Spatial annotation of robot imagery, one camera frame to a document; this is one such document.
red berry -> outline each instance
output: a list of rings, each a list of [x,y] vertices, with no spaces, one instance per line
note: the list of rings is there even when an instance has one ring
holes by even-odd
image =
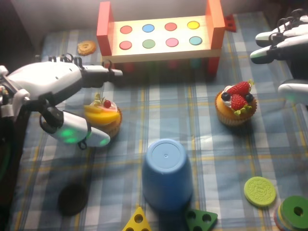
[[[229,93],[230,95],[239,94],[245,96],[249,93],[249,90],[250,84],[247,81],[243,81],[228,89],[227,93]]]
[[[105,100],[105,101],[104,101],[104,107],[105,107],[105,108],[111,107],[111,102],[110,102],[109,100]]]
[[[246,104],[248,103],[243,96],[238,94],[232,95],[231,108],[235,111],[241,110]]]

blueberry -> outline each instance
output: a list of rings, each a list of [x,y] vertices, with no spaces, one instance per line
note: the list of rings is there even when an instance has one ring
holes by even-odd
[[[229,101],[230,98],[231,98],[231,96],[230,96],[229,93],[224,92],[224,93],[221,94],[221,98],[222,98],[222,100],[224,100],[224,101]]]
[[[247,103],[250,103],[254,100],[254,96],[249,93],[245,96],[245,99],[246,99]]]

cupcake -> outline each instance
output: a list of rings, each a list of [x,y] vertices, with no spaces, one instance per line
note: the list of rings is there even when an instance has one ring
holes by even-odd
[[[97,93],[95,100],[90,105],[85,105],[84,110],[86,120],[93,127],[107,133],[110,138],[117,135],[122,123],[122,112],[114,102],[101,98]]]
[[[250,94],[252,81],[226,86],[215,98],[218,119],[225,125],[238,126],[256,112],[257,102]]]

cupcake wrapper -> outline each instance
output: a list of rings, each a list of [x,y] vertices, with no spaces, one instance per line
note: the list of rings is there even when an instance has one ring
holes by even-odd
[[[117,109],[118,109],[118,112],[120,113],[120,122],[115,121],[106,126],[94,125],[97,129],[107,133],[110,136],[110,138],[113,138],[118,134],[118,132],[120,131],[121,124],[122,124],[122,119],[123,119],[122,111],[120,108],[117,108]]]
[[[221,94],[221,92],[219,92],[217,94],[217,96],[215,97],[216,112],[217,112],[218,119],[221,121],[221,123],[223,123],[227,126],[234,127],[234,126],[239,126],[239,125],[245,123],[247,120],[249,120],[254,115],[254,113],[257,110],[257,102],[256,102],[256,100],[253,100],[253,102],[251,103],[252,111],[249,112],[249,114],[247,114],[245,117],[241,117],[241,116],[239,116],[238,118],[228,117],[227,115],[224,115],[223,113],[221,113],[217,108],[217,97],[220,94]]]

blue checkered tablecloth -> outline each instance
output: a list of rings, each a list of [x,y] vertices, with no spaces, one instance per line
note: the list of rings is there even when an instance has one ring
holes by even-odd
[[[39,127],[33,113],[27,128],[24,153],[12,206],[10,230],[120,231],[138,206],[145,211],[153,231],[184,230],[181,219],[155,213],[141,188],[141,160],[148,146],[171,138],[189,155],[194,193],[191,207],[218,214],[215,230],[278,230],[273,211],[290,195],[308,197],[308,117],[302,105],[287,104],[277,95],[280,83],[290,79],[285,62],[256,65],[249,54],[259,49],[256,34],[268,31],[262,13],[234,16],[237,32],[226,32],[219,70],[205,83],[200,70],[160,72],[139,77],[139,84],[117,87],[106,83],[103,95],[123,111],[123,123],[108,148],[65,145]],[[43,60],[48,55],[77,54],[77,44],[96,41],[95,31],[72,30],[49,34]],[[99,49],[83,63],[99,64]],[[164,81],[168,75],[177,83]],[[258,108],[246,127],[228,129],[216,116],[214,98],[226,85],[253,79]],[[82,89],[59,105],[82,113],[97,89]],[[247,202],[244,184],[253,176],[268,178],[277,200],[263,210]],[[89,191],[86,208],[71,218],[57,210],[60,190],[72,182]]]

